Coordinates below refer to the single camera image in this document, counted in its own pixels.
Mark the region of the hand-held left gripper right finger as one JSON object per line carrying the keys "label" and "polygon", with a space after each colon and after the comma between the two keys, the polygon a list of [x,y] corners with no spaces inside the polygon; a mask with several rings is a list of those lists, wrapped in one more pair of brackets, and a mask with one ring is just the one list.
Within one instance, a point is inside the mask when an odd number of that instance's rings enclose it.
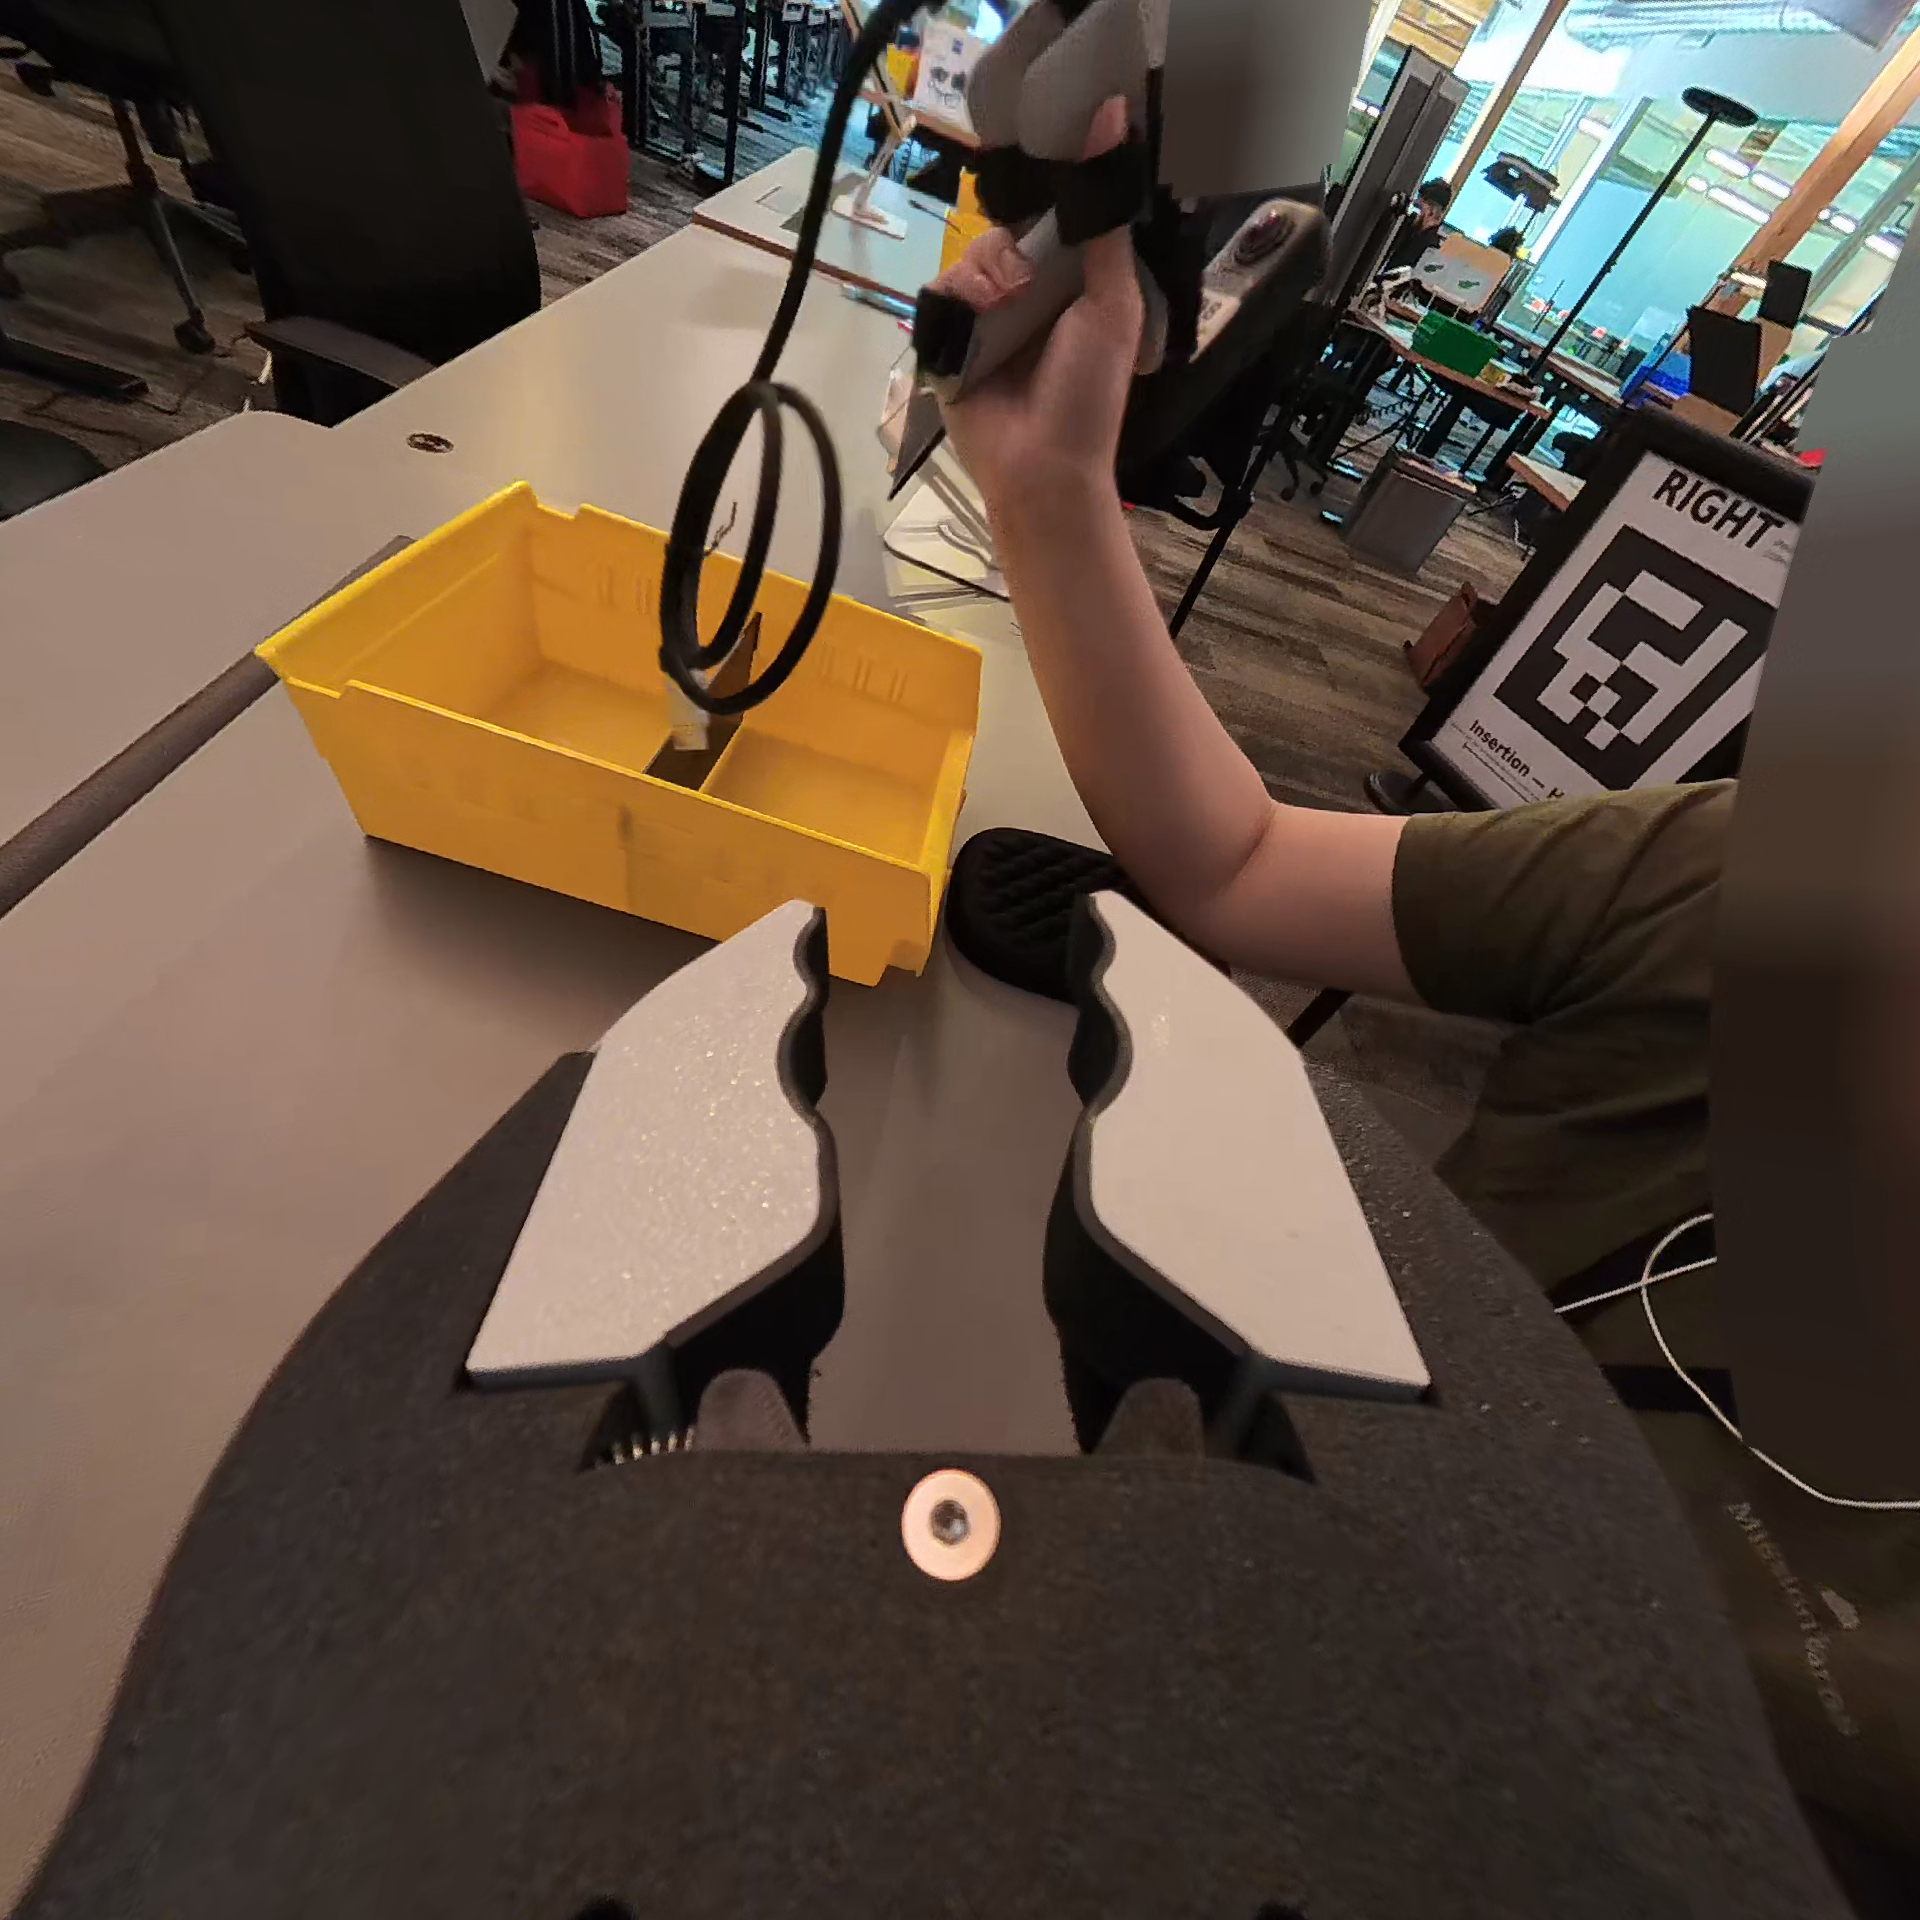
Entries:
{"label": "hand-held left gripper right finger", "polygon": [[1405,1315],[1300,1049],[1117,891],[1068,936],[1065,1361],[1181,1383],[1208,1428],[1283,1396],[1422,1404]]}

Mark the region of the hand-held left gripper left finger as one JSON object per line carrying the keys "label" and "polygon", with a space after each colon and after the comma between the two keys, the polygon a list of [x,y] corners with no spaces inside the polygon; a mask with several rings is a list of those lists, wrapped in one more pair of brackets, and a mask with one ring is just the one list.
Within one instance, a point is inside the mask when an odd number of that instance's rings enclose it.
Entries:
{"label": "hand-held left gripper left finger", "polygon": [[758,1371],[806,1419],[847,1309],[825,1001],[831,917],[786,903],[600,1035],[467,1386],[617,1383],[643,1421],[693,1421]]}

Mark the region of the yellow plastic bin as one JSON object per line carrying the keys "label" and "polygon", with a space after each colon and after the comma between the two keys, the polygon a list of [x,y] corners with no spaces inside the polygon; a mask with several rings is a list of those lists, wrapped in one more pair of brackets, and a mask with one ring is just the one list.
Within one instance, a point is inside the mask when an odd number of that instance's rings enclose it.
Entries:
{"label": "yellow plastic bin", "polygon": [[354,821],[672,930],[786,903],[831,973],[922,973],[981,726],[984,655],[836,596],[773,699],[663,778],[666,534],[506,488],[257,646]]}

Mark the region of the person's right forearm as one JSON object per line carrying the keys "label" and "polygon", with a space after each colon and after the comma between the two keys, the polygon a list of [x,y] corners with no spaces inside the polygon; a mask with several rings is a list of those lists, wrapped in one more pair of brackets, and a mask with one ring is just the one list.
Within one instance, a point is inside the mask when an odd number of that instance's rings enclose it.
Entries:
{"label": "person's right forearm", "polygon": [[987,439],[970,459],[1072,783],[1148,907],[1205,958],[1413,1001],[1405,822],[1280,803],[1178,661],[1111,462]]}

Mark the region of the person's right hand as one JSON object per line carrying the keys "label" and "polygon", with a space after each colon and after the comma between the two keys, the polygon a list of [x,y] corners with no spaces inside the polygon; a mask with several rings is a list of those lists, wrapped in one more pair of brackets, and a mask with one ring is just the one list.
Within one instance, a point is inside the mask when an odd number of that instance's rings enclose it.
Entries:
{"label": "person's right hand", "polygon": [[1079,256],[1084,288],[1048,336],[943,402],[957,462],[999,521],[1119,504],[1117,446],[1143,344],[1132,231],[1103,231]]}

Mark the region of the black wrist rest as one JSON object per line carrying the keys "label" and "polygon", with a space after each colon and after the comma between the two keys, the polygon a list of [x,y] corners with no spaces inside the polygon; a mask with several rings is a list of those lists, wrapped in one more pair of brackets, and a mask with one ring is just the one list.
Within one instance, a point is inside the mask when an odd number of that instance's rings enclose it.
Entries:
{"label": "black wrist rest", "polygon": [[946,880],[946,944],[1001,988],[1079,1007],[1075,916],[1098,891],[1117,891],[1170,929],[1111,854],[1037,830],[981,830]]}

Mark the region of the red bag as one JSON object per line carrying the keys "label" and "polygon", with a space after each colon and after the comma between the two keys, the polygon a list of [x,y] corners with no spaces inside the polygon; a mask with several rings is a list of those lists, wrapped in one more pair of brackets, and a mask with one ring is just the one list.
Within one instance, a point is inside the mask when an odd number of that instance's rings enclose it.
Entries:
{"label": "red bag", "polygon": [[630,202],[630,148],[617,91],[580,89],[572,104],[508,104],[520,192],[572,219],[624,216]]}

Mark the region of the white tablet stand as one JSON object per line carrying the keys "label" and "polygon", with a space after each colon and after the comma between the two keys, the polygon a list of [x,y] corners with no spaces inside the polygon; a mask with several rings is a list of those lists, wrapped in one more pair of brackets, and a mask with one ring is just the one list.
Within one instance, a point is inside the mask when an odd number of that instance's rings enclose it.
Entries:
{"label": "white tablet stand", "polygon": [[955,587],[1010,601],[987,501],[946,442],[942,402],[922,385],[911,351],[887,368],[878,414],[887,471],[883,546]]}

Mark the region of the grey trash bin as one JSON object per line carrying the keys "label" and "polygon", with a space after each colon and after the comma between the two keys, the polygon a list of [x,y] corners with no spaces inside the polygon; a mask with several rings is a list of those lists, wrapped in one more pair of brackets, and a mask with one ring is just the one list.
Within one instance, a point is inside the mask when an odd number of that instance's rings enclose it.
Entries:
{"label": "grey trash bin", "polygon": [[1467,476],[1393,449],[1360,488],[1340,537],[1363,565],[1412,583],[1472,504]]}

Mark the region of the black floor lamp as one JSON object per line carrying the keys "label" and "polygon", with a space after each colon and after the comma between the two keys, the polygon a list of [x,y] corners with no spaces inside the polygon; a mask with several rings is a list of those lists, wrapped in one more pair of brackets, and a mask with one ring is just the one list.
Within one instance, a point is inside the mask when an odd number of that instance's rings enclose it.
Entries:
{"label": "black floor lamp", "polygon": [[[1535,392],[1541,385],[1541,380],[1547,376],[1547,364],[1555,361],[1555,353],[1562,351],[1567,329],[1573,326],[1573,319],[1582,318],[1582,309],[1595,302],[1595,295],[1602,288],[1602,281],[1613,275],[1613,268],[1620,266],[1624,253],[1633,245],[1633,238],[1647,229],[1647,219],[1651,216],[1651,210],[1668,196],[1668,191],[1677,184],[1681,175],[1688,175],[1690,156],[1698,154],[1698,148],[1709,141],[1709,135],[1717,123],[1726,123],[1735,130],[1747,130],[1758,122],[1758,112],[1747,108],[1744,101],[1735,101],[1722,91],[1690,85],[1684,89],[1684,108],[1698,115],[1698,128],[1690,130],[1688,145],[1681,148],[1681,154],[1675,156],[1675,164],[1668,167],[1665,179],[1647,196],[1647,207],[1636,214],[1636,219],[1627,225],[1627,231],[1620,235],[1620,241],[1613,245],[1613,253],[1606,256],[1606,261],[1599,266],[1599,270],[1595,275],[1595,281],[1582,291],[1582,298],[1567,306],[1564,319],[1555,326],[1555,333],[1547,341],[1541,341],[1541,351],[1535,355],[1535,364],[1527,365],[1527,373],[1523,380],[1513,382],[1513,392],[1503,397],[1498,402],[1510,402],[1513,407],[1520,407],[1523,392]],[[1241,488],[1241,492],[1233,492],[1237,501],[1237,515],[1247,514],[1252,504],[1252,488],[1257,483],[1265,464],[1270,464],[1270,453],[1276,449],[1276,431],[1283,429],[1283,419],[1274,419],[1274,435],[1261,439],[1257,446],[1257,462],[1252,468],[1247,483]],[[1184,597],[1178,601],[1171,621],[1170,621],[1170,635],[1178,637],[1189,610],[1194,609],[1197,596],[1205,591],[1210,567],[1218,565],[1218,557],[1227,548],[1232,537],[1233,537],[1237,521],[1218,534],[1218,540],[1208,546],[1205,563],[1197,565]]]}

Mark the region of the black white tag sign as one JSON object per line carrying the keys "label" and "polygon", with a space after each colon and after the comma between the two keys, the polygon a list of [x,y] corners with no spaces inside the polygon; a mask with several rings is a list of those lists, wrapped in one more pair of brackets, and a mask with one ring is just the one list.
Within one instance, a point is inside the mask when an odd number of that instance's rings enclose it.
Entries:
{"label": "black white tag sign", "polygon": [[1818,468],[1624,414],[1402,742],[1456,811],[1739,773]]}

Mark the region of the black office chair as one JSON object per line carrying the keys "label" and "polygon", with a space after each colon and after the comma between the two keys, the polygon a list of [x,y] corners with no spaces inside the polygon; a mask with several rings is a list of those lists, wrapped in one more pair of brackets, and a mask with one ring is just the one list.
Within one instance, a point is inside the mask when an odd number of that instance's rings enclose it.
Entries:
{"label": "black office chair", "polygon": [[158,5],[248,241],[278,407],[342,425],[542,306],[459,5]]}

